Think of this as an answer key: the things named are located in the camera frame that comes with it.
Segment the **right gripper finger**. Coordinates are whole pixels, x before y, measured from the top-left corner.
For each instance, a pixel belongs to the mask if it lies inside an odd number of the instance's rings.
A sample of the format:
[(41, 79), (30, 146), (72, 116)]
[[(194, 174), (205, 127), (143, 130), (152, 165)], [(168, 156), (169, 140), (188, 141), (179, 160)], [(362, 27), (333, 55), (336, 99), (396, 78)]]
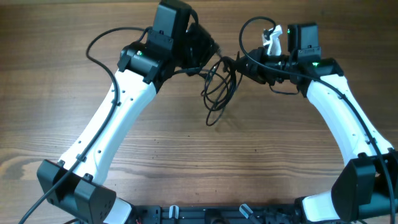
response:
[(257, 82), (257, 73), (250, 71), (250, 69), (246, 67), (241, 67), (236, 69), (237, 72), (239, 72), (241, 75)]
[(256, 59), (256, 51), (250, 51), (248, 55), (241, 58), (237, 58), (234, 63), (234, 68), (236, 70), (257, 70), (258, 64), (249, 57)]

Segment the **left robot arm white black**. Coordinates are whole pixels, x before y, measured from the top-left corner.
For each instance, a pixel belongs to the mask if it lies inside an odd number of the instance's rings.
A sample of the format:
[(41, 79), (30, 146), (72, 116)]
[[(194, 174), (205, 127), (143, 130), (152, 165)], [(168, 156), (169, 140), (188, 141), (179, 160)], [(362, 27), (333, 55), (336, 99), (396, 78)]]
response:
[(39, 166), (43, 199), (81, 223), (126, 223), (132, 205), (103, 185), (115, 153), (176, 68), (196, 74), (217, 49), (189, 4), (161, 1), (153, 25), (122, 49), (111, 87), (76, 143)]

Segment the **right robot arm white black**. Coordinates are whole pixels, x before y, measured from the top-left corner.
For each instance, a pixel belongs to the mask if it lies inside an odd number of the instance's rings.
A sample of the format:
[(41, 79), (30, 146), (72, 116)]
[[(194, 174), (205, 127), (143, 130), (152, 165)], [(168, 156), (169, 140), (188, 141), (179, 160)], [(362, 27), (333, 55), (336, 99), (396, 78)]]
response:
[(282, 53), (280, 35), (278, 25), (264, 30), (261, 47), (238, 53), (236, 70), (260, 84), (294, 84), (321, 114), (344, 162), (330, 190), (295, 201), (295, 221), (349, 223), (389, 215), (394, 223), (397, 151), (355, 100), (338, 62), (322, 57), (316, 23), (288, 26), (287, 54)]

